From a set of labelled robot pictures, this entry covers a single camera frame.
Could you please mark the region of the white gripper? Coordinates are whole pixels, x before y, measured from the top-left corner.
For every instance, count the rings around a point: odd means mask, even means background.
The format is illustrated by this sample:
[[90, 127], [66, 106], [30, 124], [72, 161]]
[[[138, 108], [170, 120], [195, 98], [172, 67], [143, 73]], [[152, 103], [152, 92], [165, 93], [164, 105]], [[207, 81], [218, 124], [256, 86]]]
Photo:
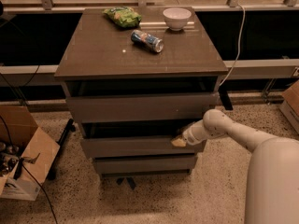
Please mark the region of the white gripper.
[[205, 128], [202, 121], [197, 121], [180, 129], [178, 136], [171, 140], [174, 147], [195, 146], [206, 139]]

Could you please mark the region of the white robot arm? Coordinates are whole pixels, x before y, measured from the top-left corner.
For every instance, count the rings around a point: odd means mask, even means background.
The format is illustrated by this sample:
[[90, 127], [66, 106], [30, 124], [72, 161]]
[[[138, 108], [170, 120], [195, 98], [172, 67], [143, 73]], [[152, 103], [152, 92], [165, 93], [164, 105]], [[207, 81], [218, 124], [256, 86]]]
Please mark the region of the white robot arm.
[[175, 147], [230, 137], [251, 153], [244, 224], [299, 224], [299, 141], [238, 123], [217, 109], [184, 127]]

